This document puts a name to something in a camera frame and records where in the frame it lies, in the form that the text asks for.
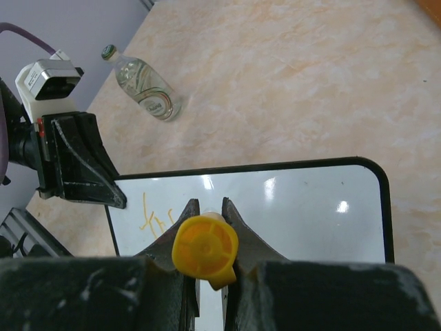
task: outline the yellow bottle cap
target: yellow bottle cap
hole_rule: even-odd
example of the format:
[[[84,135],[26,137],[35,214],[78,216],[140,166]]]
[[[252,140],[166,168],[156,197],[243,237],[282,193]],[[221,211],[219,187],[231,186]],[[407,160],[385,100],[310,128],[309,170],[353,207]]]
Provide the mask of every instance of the yellow bottle cap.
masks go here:
[[[214,290],[236,281],[233,263],[239,240],[222,216],[210,213],[183,222],[173,242],[172,260],[177,270],[208,280]]]

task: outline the table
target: table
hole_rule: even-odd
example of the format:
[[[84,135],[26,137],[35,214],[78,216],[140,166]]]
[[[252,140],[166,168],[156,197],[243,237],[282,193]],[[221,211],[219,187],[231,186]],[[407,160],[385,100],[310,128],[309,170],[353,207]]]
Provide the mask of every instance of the table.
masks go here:
[[[390,181],[396,262],[441,308],[441,32],[418,5],[164,1],[126,54],[187,105],[161,123],[110,75],[88,111],[121,174],[369,158]],[[28,210],[73,254],[114,254],[102,206],[34,197]]]

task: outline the purple cable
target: purple cable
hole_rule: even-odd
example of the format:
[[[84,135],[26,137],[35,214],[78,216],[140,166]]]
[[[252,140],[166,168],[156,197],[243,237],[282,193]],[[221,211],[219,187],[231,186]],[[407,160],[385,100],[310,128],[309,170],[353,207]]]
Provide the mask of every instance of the purple cable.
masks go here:
[[[3,31],[11,31],[20,34],[22,37],[25,37],[27,40],[33,42],[35,45],[40,46],[51,55],[56,53],[56,50],[54,48],[50,47],[47,43],[34,36],[32,33],[29,33],[28,31],[20,28],[19,26],[15,26],[11,23],[0,22],[0,33],[2,33]],[[3,183],[3,179],[6,175],[6,170],[8,169],[8,161],[9,145],[8,130],[6,128],[6,111],[3,109],[3,101],[1,100],[0,93],[0,185]]]
[[[51,55],[56,53],[56,50],[50,47],[47,43],[34,36],[32,33],[29,33],[28,31],[20,28],[19,26],[15,26],[11,23],[0,22],[0,33],[2,33],[3,31],[11,31],[20,34],[22,37],[25,37],[27,40],[33,42],[35,45],[40,46]]]

